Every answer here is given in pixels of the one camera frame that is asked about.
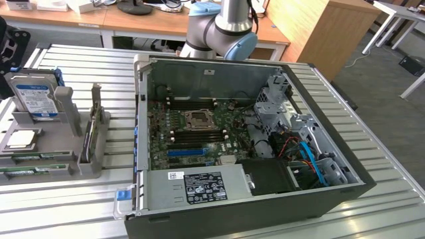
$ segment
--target gray carpet floor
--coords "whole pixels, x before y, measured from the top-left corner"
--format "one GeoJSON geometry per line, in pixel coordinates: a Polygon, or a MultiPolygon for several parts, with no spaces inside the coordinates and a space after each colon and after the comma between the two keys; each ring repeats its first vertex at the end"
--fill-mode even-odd
{"type": "MultiPolygon", "coordinates": [[[[38,42],[102,47],[100,37],[94,34],[79,34],[76,37],[76,33],[27,30],[32,38],[26,60],[38,42]]],[[[347,65],[363,56],[362,51],[371,38],[371,34],[364,37],[347,65]]],[[[146,43],[146,39],[136,39],[135,48],[150,50],[150,41],[146,43]]],[[[359,105],[358,114],[362,119],[424,187],[425,84],[408,100],[399,97],[417,79],[399,65],[401,58],[403,55],[389,47],[374,48],[367,58],[360,59],[354,67],[342,70],[335,81],[359,105]]]]}

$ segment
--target wooden cabinet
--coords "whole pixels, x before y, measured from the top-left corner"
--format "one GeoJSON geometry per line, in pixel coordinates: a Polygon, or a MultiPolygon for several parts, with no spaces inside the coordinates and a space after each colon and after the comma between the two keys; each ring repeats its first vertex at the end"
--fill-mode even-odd
{"type": "Polygon", "coordinates": [[[380,12],[363,0],[270,0],[267,16],[291,41],[282,61],[314,63],[332,81],[380,12]]]}

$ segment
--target slotted metal table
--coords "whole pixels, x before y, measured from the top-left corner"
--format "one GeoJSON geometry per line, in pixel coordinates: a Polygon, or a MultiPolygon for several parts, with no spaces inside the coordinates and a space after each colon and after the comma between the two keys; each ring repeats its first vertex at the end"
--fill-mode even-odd
{"type": "MultiPolygon", "coordinates": [[[[118,188],[132,183],[135,127],[134,56],[138,51],[51,45],[36,49],[26,67],[62,68],[74,102],[88,111],[92,83],[102,84],[103,106],[112,113],[100,178],[0,186],[2,238],[127,238],[112,216],[118,188]]],[[[236,238],[420,238],[425,236],[425,193],[316,68],[292,70],[368,169],[378,186],[323,217],[226,235],[236,238]]],[[[295,101],[302,99],[295,94],[295,101]]],[[[0,138],[11,124],[11,100],[0,103],[0,138]]]]}

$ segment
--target green circuit board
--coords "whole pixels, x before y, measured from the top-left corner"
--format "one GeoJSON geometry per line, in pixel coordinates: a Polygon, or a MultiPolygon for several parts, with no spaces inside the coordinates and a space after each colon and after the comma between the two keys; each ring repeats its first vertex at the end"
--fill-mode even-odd
{"type": "Polygon", "coordinates": [[[248,131],[234,123],[234,118],[243,107],[230,110],[228,105],[230,101],[219,102],[218,107],[210,111],[214,128],[216,130],[226,129],[228,139],[222,142],[203,143],[203,149],[206,150],[203,156],[168,157],[168,145],[174,144],[171,131],[188,131],[186,113],[198,113],[199,111],[171,110],[163,102],[150,102],[152,170],[220,165],[220,157],[227,155],[234,155],[236,160],[252,157],[254,148],[251,147],[248,131]]]}

